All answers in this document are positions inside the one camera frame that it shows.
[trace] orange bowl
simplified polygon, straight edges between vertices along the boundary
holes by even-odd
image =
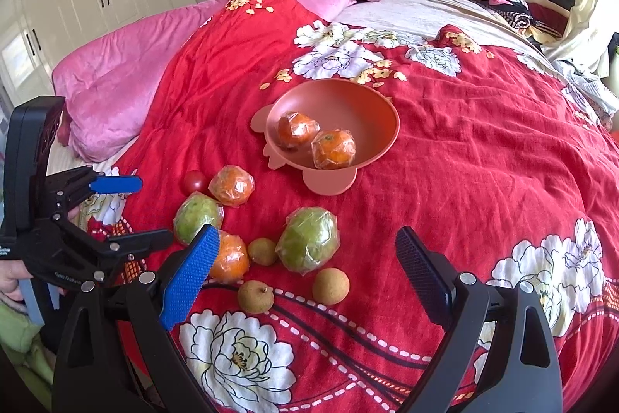
[[[348,130],[357,145],[351,167],[317,170],[310,146],[296,151],[282,148],[277,135],[279,119],[289,111],[309,116],[321,130]],[[400,117],[393,105],[376,90],[344,79],[308,81],[282,95],[275,104],[258,111],[251,128],[264,133],[268,166],[290,165],[303,172],[308,188],[321,195],[337,195],[355,182],[357,170],[380,159],[400,132]]]

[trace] red blanket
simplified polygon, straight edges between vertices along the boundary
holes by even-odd
[[[92,218],[91,231],[171,228],[185,173],[210,178],[224,165],[256,179],[245,206],[225,209],[223,229],[246,243],[277,240],[299,207],[335,213],[342,244],[329,266],[351,279],[341,304],[312,301],[312,274],[252,266],[246,280],[275,288],[268,313],[246,316],[237,285],[207,282],[173,331],[222,412],[398,409],[443,336],[395,258],[405,224],[460,271],[493,285],[534,284],[569,408],[619,335],[617,145],[534,53],[481,47],[454,26],[426,42],[325,25],[294,0],[232,0],[200,28],[170,62],[140,137],[118,162],[144,189],[116,202],[116,224]],[[350,190],[320,197],[297,170],[268,168],[250,120],[305,78],[338,76],[391,97],[402,128]],[[127,279],[178,247],[128,265]],[[456,401],[474,390],[492,333],[487,324]]]

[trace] curtain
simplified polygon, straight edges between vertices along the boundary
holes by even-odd
[[[599,77],[609,75],[608,44],[619,32],[619,0],[576,0],[564,38],[542,47],[550,62],[572,60]]]

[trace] bowl handle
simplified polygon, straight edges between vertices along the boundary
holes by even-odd
[[[271,146],[269,146],[268,144],[264,146],[264,149],[262,150],[262,154],[268,157],[268,167],[271,170],[277,170],[278,168],[281,168],[284,165],[286,165],[286,160],[283,157],[281,157],[279,154],[277,154],[275,151],[273,151],[271,149]]]
[[[322,196],[340,195],[357,179],[357,169],[341,168],[339,170],[304,170],[303,181],[314,193]]]
[[[257,134],[263,134],[267,131],[267,118],[270,110],[273,108],[273,104],[265,106],[251,119],[250,127]]]

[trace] cherry tomato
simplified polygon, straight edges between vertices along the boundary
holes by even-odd
[[[202,172],[199,170],[190,170],[185,174],[185,178],[183,179],[183,191],[188,195],[192,194],[194,191],[203,193],[208,184],[209,182]]]

